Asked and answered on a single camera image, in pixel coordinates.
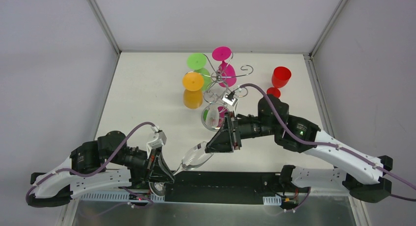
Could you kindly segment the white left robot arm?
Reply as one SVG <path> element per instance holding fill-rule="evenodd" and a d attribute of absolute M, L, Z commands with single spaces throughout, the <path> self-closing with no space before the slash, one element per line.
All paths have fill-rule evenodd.
<path fill-rule="evenodd" d="M 172 184 L 174 175 L 162 155 L 165 143 L 162 130 L 150 134 L 146 150 L 129 147 L 120 131 L 85 142 L 53 170 L 31 174 L 26 202 L 36 208 L 57 207 L 103 189 Z"/>

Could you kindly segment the clear wine glass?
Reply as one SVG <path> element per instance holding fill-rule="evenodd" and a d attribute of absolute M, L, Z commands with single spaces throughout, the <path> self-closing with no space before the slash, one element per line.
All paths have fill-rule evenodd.
<path fill-rule="evenodd" d="M 225 103 L 222 102 L 224 92 L 217 94 L 214 92 L 205 92 L 203 99 L 208 103 L 202 114 L 202 121 L 205 128 L 215 131 L 223 123 L 224 114 L 227 111 Z"/>
<path fill-rule="evenodd" d="M 213 153 L 206 153 L 207 142 L 203 141 L 188 150 L 183 156 L 178 168 L 172 172 L 169 171 L 169 177 L 173 177 L 173 182 L 177 174 L 184 171 L 192 171 L 203 166 L 212 156 Z M 168 180 L 152 180 L 149 182 L 150 191 L 156 196 L 163 197 L 166 194 L 166 184 Z"/>

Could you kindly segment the red wine glass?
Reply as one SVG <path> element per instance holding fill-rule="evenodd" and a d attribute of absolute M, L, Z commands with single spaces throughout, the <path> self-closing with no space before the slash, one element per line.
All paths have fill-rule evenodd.
<path fill-rule="evenodd" d="M 283 66 L 276 67 L 271 78 L 272 87 L 268 88 L 266 93 L 279 98 L 281 96 L 280 89 L 287 85 L 291 76 L 292 73 L 289 68 Z"/>

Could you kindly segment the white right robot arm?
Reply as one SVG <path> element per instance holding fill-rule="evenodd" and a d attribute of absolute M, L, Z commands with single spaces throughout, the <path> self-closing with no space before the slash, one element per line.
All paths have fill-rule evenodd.
<path fill-rule="evenodd" d="M 243 139 L 273 136 L 285 150 L 317 157 L 332 165 L 330 169 L 307 169 L 284 165 L 278 177 L 279 187 L 325 188 L 343 191 L 368 203 L 378 203 L 391 195 L 392 183 L 385 171 L 392 159 L 373 157 L 337 141 L 318 125 L 289 114 L 288 104 L 274 96 L 264 96 L 257 105 L 258 114 L 225 114 L 222 126 L 206 144 L 206 153 L 231 153 L 241 148 Z"/>

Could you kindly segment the chrome wine glass rack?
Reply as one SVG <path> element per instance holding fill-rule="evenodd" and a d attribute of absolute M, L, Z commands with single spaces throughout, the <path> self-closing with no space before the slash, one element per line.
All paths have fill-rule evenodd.
<path fill-rule="evenodd" d="M 248 92 L 237 90 L 232 102 L 226 102 L 223 98 L 232 92 L 233 86 L 239 77 L 252 74 L 254 68 L 251 65 L 240 67 L 240 74 L 231 65 L 234 53 L 228 49 L 215 50 L 211 55 L 213 60 L 219 62 L 215 67 L 205 53 L 193 53 L 187 59 L 187 65 L 194 72 L 200 74 L 208 83 L 202 86 L 203 101 L 208 105 L 203 109 L 201 122 L 210 131 L 217 131 L 224 122 L 224 114 L 237 108 L 237 99 L 248 95 Z"/>

